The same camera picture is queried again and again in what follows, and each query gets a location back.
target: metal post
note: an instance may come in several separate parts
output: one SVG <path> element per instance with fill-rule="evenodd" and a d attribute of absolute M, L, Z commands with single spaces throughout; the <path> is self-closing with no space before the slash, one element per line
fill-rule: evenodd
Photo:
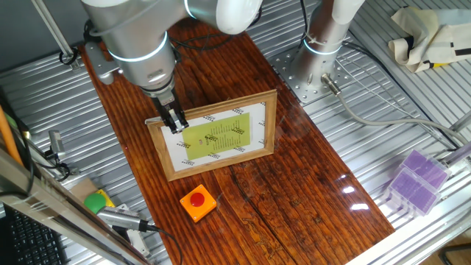
<path fill-rule="evenodd" d="M 41 16 L 44 23 L 51 32 L 52 37 L 54 37 L 54 39 L 56 40 L 57 45 L 59 45 L 60 50 L 70 60 L 74 56 L 74 51 L 72 51 L 71 47 L 68 45 L 67 41 L 64 38 L 64 35 L 62 35 L 62 32 L 57 26 L 56 21 L 47 9 L 47 6 L 44 4 L 43 0 L 32 0 L 32 3 L 36 7 L 36 10 L 38 11 L 39 15 Z M 80 69 L 80 64 L 75 61 L 71 64 L 71 67 L 72 70 L 78 70 Z"/>
<path fill-rule="evenodd" d="M 471 124 L 471 111 L 464 114 L 464 116 L 461 117 L 461 119 L 455 122 L 455 124 L 451 125 L 450 129 L 454 130 L 455 132 L 459 132 L 470 124 Z"/>

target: silver robot arm segment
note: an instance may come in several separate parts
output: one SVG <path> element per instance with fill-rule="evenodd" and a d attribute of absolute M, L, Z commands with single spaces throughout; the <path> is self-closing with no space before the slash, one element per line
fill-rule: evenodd
<path fill-rule="evenodd" d="M 124 77 L 152 98 L 173 133 L 188 126 L 175 93 L 167 29 L 192 17 L 227 34 L 243 32 L 262 0 L 82 0 Z"/>
<path fill-rule="evenodd" d="M 319 90 L 322 75 L 333 75 L 341 43 L 364 1 L 323 0 L 312 12 L 307 37 L 291 63 L 295 78 Z"/>

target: yellow-green paper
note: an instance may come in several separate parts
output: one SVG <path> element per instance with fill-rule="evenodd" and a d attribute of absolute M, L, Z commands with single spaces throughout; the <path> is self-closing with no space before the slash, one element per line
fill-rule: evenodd
<path fill-rule="evenodd" d="M 250 114 L 212 121 L 183 130 L 183 141 L 187 144 L 189 160 L 250 144 Z"/>

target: metal mounting plate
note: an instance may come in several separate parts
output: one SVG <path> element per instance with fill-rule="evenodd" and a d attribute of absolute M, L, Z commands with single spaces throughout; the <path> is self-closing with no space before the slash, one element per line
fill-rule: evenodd
<path fill-rule="evenodd" d="M 300 104 L 304 106 L 331 92 L 326 85 L 322 85 L 317 88 L 312 84 L 308 85 L 306 82 L 298 80 L 294 76 L 291 72 L 291 61 L 294 59 L 297 50 L 298 48 L 294 48 L 287 52 L 280 53 L 279 55 L 274 56 L 270 60 L 270 63 L 287 86 L 292 90 L 293 94 L 298 98 Z M 340 89 L 347 87 L 352 82 L 350 75 L 345 73 L 337 62 L 335 63 L 335 74 L 332 74 L 332 80 L 334 80 Z"/>

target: keyboard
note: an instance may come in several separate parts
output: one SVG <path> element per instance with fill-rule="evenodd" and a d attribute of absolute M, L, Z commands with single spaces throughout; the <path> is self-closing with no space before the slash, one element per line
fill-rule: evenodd
<path fill-rule="evenodd" d="M 6 205 L 4 207 L 6 216 L 0 222 L 3 234 L 0 258 L 7 261 L 5 264 L 65 264 L 58 233 Z"/>

